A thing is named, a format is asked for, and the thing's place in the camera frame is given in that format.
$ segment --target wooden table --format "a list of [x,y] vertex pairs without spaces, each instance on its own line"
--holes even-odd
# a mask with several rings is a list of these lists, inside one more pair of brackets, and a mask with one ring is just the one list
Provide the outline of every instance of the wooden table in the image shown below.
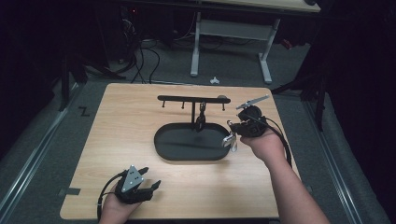
[[131,218],[278,217],[268,170],[239,138],[237,151],[219,161],[166,161],[153,142],[164,124],[191,121],[191,104],[182,109],[181,103],[166,102],[163,107],[158,95],[225,95],[231,99],[225,110],[222,105],[208,105],[205,116],[206,122],[230,130],[228,119],[239,122],[235,108],[265,94],[270,98],[256,106],[283,129],[272,94],[265,88],[108,85],[70,184],[80,193],[66,195],[61,217],[95,219],[101,189],[131,164],[137,169],[149,168],[144,174],[146,183],[162,181],[152,200],[143,203]]

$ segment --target gray carpet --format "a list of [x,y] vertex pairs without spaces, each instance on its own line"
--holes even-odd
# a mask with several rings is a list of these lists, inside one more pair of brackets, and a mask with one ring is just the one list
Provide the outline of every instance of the gray carpet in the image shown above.
[[[145,43],[146,46],[152,44],[153,42]],[[211,85],[210,79],[216,77],[221,86],[274,89],[294,79],[309,50],[309,46],[286,50],[282,46],[274,45],[268,58],[274,82],[272,85],[266,85],[263,82],[256,55],[260,45],[262,42],[251,42],[243,47],[232,44],[222,45],[218,49],[206,49],[214,48],[214,44],[213,46],[203,46],[200,74],[198,77],[191,78],[189,75],[191,46],[174,46],[170,49],[158,44],[152,48],[161,57],[160,65],[152,77],[153,83],[166,81]],[[157,62],[156,55],[151,51],[143,50],[143,53],[145,63],[141,74],[144,80],[138,77],[135,82],[148,82],[149,74]],[[139,53],[137,55],[138,61],[142,62]],[[120,66],[122,65],[113,64],[112,68],[116,69]],[[126,72],[124,75],[127,79],[124,82],[130,82],[135,74],[135,68]],[[77,93],[75,100],[67,107],[64,119],[48,145],[46,156],[38,166],[26,191],[22,194],[8,223],[96,223],[95,220],[62,220],[59,212],[64,201],[63,190],[67,189],[70,184],[105,87],[110,82],[118,81],[90,75],[88,83],[80,87],[79,92],[75,91]],[[2,179],[0,195],[2,198],[6,196],[18,172],[39,145],[52,121],[58,116],[59,86],[54,91],[57,95],[56,98],[31,122],[14,148],[0,163],[0,178]],[[317,137],[315,126],[312,125],[312,118],[306,111],[306,104],[302,103],[295,93],[287,91],[276,95],[275,100],[301,178],[331,223],[348,223],[346,211],[324,160],[322,145]],[[85,114],[89,116],[81,116],[82,106],[86,107]],[[323,127],[326,140],[358,207],[362,222],[389,223],[350,152],[328,97],[326,98]],[[243,223],[260,221],[263,220],[244,220]]]

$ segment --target black cable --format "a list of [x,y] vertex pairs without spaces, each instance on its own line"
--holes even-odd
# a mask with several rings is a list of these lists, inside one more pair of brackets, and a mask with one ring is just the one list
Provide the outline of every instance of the black cable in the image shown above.
[[236,41],[227,40],[227,38],[224,38],[224,40],[223,40],[224,43],[232,44],[232,45],[239,45],[239,46],[244,46],[244,45],[247,45],[250,42],[257,42],[257,41],[258,40],[255,40],[255,39],[249,39],[249,40],[245,40],[243,43],[238,43]]
[[134,75],[134,78],[132,79],[131,83],[134,83],[134,81],[136,80],[137,76],[140,76],[140,77],[142,78],[142,83],[146,83],[145,79],[143,79],[142,74],[140,73],[141,69],[143,68],[143,65],[145,64],[145,57],[144,57],[144,55],[143,55],[143,50],[142,50],[142,44],[141,44],[141,42],[140,42],[140,47],[139,47],[139,49],[140,49],[140,55],[141,55],[141,57],[142,57],[142,63],[141,63],[141,65],[140,65],[140,68],[139,68],[139,66],[138,66],[137,63],[136,63],[137,72],[136,72],[136,74]]
[[289,144],[286,141],[285,137],[280,132],[278,132],[274,127],[271,127],[270,125],[267,125],[267,128],[271,129],[279,137],[280,141],[283,144],[283,147],[285,148],[286,161],[288,162],[290,167],[292,167],[290,147],[289,147]]
[[154,54],[157,55],[157,58],[158,58],[157,64],[155,65],[154,69],[152,70],[152,72],[149,74],[149,77],[148,77],[148,83],[151,84],[152,75],[154,74],[155,70],[157,70],[158,66],[160,65],[160,55],[152,49],[146,49],[146,50],[153,52]]
[[128,174],[128,171],[127,171],[127,170],[124,170],[123,172],[121,172],[121,173],[119,173],[119,174],[113,176],[109,181],[107,181],[107,183],[106,183],[105,186],[103,187],[102,192],[101,192],[100,195],[99,195],[98,204],[97,204],[97,217],[98,217],[98,222],[99,222],[99,220],[100,220],[100,218],[101,218],[101,216],[102,216],[102,201],[103,201],[103,196],[104,196],[105,194],[107,194],[107,193],[105,193],[105,190],[107,189],[108,185],[109,185],[111,182],[113,182],[115,179],[117,179],[117,178],[119,178],[119,177],[122,177],[122,176],[125,176],[125,175],[127,175],[127,174]]
[[277,129],[278,129],[278,130],[280,131],[280,133],[282,134],[282,136],[285,136],[285,135],[282,133],[282,130],[280,129],[279,125],[277,125],[277,123],[275,123],[275,122],[274,122],[273,120],[271,120],[271,119],[268,119],[268,118],[265,118],[265,119],[267,119],[267,120],[273,122],[273,123],[275,124],[275,126],[277,127]]
[[188,38],[190,36],[194,36],[194,35],[191,35],[191,30],[192,30],[192,27],[194,26],[194,24],[196,23],[196,20],[195,20],[196,16],[197,16],[197,12],[194,12],[194,15],[192,15],[192,20],[191,20],[191,25],[190,25],[189,30],[182,37],[174,39],[174,41],[178,41],[178,40],[184,39],[186,37]]

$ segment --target wire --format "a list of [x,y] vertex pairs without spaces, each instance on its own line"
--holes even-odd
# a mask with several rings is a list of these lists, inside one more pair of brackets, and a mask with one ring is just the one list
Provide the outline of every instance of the wire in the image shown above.
[[258,42],[259,40],[249,39],[249,40],[245,40],[243,43],[238,43],[235,40],[234,41],[230,41],[230,40],[227,40],[227,38],[225,38],[223,41],[224,41],[224,43],[227,43],[227,44],[243,46],[243,45],[249,44],[250,42]]
[[149,50],[149,51],[153,52],[155,55],[157,55],[157,58],[158,58],[157,64],[155,65],[154,69],[148,76],[148,83],[151,84],[152,75],[154,74],[155,70],[157,70],[158,66],[160,65],[160,55],[152,49],[145,49],[145,50]]
[[121,172],[121,173],[119,173],[119,174],[113,176],[109,181],[107,181],[107,183],[106,183],[105,186],[103,187],[102,192],[100,193],[99,198],[98,198],[98,204],[97,204],[97,209],[96,209],[97,217],[98,217],[98,222],[99,222],[100,218],[102,217],[102,201],[103,201],[103,196],[106,195],[106,194],[108,194],[108,193],[114,193],[114,192],[105,193],[105,190],[107,189],[108,185],[110,185],[110,183],[113,182],[115,179],[117,179],[117,178],[119,178],[119,177],[122,177],[122,176],[125,176],[125,175],[127,175],[127,174],[128,174],[128,171],[127,171],[127,170],[124,170],[123,172]]
[[186,32],[186,34],[184,34],[184,35],[183,35],[182,37],[180,37],[180,38],[174,39],[174,41],[178,41],[178,40],[185,39],[185,38],[189,38],[189,37],[193,36],[193,35],[191,35],[191,30],[192,30],[192,26],[194,25],[196,15],[197,15],[197,13],[194,12],[194,15],[192,16],[192,21],[191,21],[190,29]]
[[141,63],[141,65],[140,65],[140,67],[137,66],[137,64],[136,64],[137,72],[136,72],[136,74],[134,75],[134,78],[132,79],[131,83],[134,83],[134,81],[136,80],[137,76],[140,76],[140,78],[142,78],[142,84],[144,84],[144,83],[146,83],[146,81],[145,81],[145,79],[143,79],[142,74],[140,73],[141,69],[143,68],[143,65],[145,64],[145,57],[144,57],[144,55],[143,55],[143,50],[142,50],[142,44],[141,44],[141,42],[140,42],[139,49],[140,49],[140,55],[141,55],[141,57],[142,57],[142,63]]
[[274,124],[275,124],[275,126],[279,129],[279,131],[280,131],[280,133],[282,134],[282,136],[285,136],[283,133],[282,133],[282,130],[280,129],[280,127],[279,127],[279,125],[277,125],[277,123],[275,123],[273,120],[271,120],[271,119],[268,119],[269,121],[271,121],[271,122],[273,122]]

